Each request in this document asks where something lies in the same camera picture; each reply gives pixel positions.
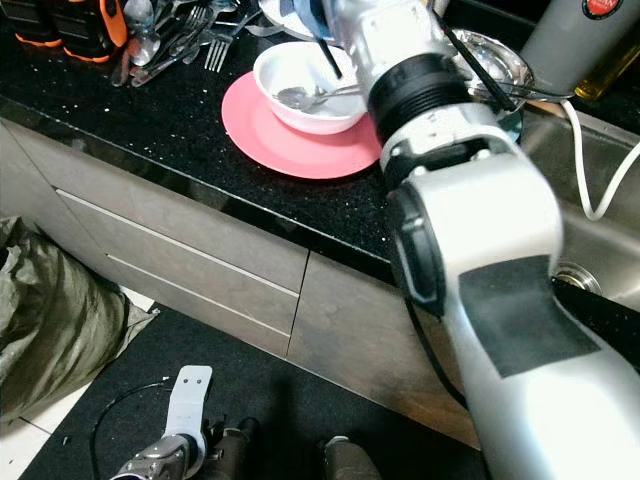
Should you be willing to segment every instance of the pink plate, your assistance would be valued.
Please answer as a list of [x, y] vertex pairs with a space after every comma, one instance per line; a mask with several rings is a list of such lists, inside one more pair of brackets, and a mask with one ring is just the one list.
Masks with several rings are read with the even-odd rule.
[[368, 115], [349, 130], [311, 135], [282, 123], [249, 72], [236, 80], [222, 100], [222, 121], [233, 142], [256, 162], [301, 178], [329, 179], [359, 172], [380, 157]]

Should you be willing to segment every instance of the gray bottle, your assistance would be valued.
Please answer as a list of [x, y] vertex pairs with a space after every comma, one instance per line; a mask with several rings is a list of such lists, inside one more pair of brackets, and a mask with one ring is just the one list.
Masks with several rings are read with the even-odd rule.
[[573, 92], [640, 18], [640, 0], [552, 0], [522, 49], [536, 86]]

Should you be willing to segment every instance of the black cable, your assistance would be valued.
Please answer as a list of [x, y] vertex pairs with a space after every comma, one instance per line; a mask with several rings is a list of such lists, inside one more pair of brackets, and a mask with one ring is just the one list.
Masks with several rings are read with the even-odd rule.
[[331, 53], [331, 50], [329, 50], [329, 46], [327, 45], [327, 42], [324, 40], [324, 38], [315, 37], [315, 39], [316, 39], [316, 43], [320, 45], [320, 49], [322, 50], [324, 57], [327, 59], [327, 61], [331, 65], [331, 68], [333, 69], [333, 73], [336, 75], [338, 80], [340, 80], [342, 78], [342, 71], [340, 71], [340, 67], [336, 62], [336, 59], [333, 58], [333, 54]]
[[438, 357], [436, 356], [431, 344], [429, 343], [429, 339], [427, 335], [424, 333], [422, 325], [420, 324], [420, 320], [418, 320], [418, 315], [416, 314], [416, 310], [413, 307], [413, 303], [410, 299], [405, 298], [404, 304], [407, 307], [407, 311], [409, 312], [409, 318], [411, 318], [411, 323], [413, 323], [413, 328], [415, 328], [416, 333], [418, 334], [418, 339], [420, 339], [420, 343], [422, 344], [422, 348], [424, 352], [427, 354], [427, 358], [429, 362], [431, 362], [431, 366], [433, 367], [433, 371], [436, 372], [436, 376], [440, 383], [444, 387], [444, 389], [453, 397], [453, 399], [460, 404], [465, 410], [469, 410], [467, 407], [467, 399], [464, 398], [464, 395], [456, 388], [456, 386], [449, 380], [447, 373], [440, 365], [438, 361]]
[[102, 422], [104, 417], [107, 415], [107, 413], [109, 413], [109, 410], [111, 410], [115, 405], [120, 403], [125, 398], [133, 395], [134, 393], [138, 393], [143, 390], [147, 390], [149, 388], [165, 387], [171, 381], [172, 381], [171, 378], [166, 378], [159, 382], [154, 382], [154, 383], [149, 383], [147, 385], [134, 387], [130, 390], [127, 390], [124, 393], [121, 393], [116, 398], [114, 398], [109, 403], [107, 403], [107, 405], [105, 405], [105, 407], [102, 409], [102, 412], [100, 412], [100, 415], [96, 420], [96, 423], [93, 424], [93, 428], [91, 429], [91, 433], [89, 434], [89, 456], [91, 457], [91, 473], [93, 476], [93, 480], [100, 480], [100, 470], [98, 469], [98, 458], [96, 456], [96, 435], [98, 433], [98, 427], [100, 427], [100, 423]]

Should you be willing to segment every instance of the white bowl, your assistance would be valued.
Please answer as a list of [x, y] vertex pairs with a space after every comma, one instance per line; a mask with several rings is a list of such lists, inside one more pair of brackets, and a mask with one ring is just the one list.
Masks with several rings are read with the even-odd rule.
[[313, 113], [286, 107], [273, 95], [289, 87], [305, 87], [313, 92], [318, 85], [326, 91], [356, 83], [349, 56], [339, 48], [329, 47], [342, 71], [338, 80], [320, 47], [311, 42], [289, 42], [262, 52], [253, 65], [258, 88], [264, 94], [271, 111], [284, 123], [306, 133], [330, 135], [354, 126], [366, 108], [359, 95], [329, 98]]

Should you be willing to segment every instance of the gray cabinet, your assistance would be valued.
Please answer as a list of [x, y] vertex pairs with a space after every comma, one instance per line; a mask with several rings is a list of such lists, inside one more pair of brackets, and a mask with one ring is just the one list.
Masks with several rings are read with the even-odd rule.
[[287, 336], [291, 332], [297, 292], [249, 275], [67, 192], [58, 190], [58, 194], [107, 255], [223, 305], [245, 321], [261, 322]]
[[5, 120], [0, 123], [0, 217], [22, 216], [86, 266], [125, 283], [125, 275], [107, 259], [18, 144], [9, 130], [13, 127]]
[[[437, 321], [424, 315], [434, 349], [450, 374], [456, 366]], [[477, 445], [468, 413], [440, 385], [400, 293], [311, 254], [288, 360], [411, 417]]]
[[201, 252], [300, 291], [307, 250], [23, 128], [13, 133], [51, 185]]
[[3, 213], [33, 218], [109, 280], [286, 355], [304, 248], [7, 125], [5, 156], [21, 154], [26, 162], [2, 162], [10, 170], [3, 171]]
[[[478, 446], [395, 288], [316, 254], [305, 273], [300, 246], [7, 125], [2, 214], [33, 219], [110, 280]], [[457, 381], [443, 327], [428, 315], [422, 321]]]

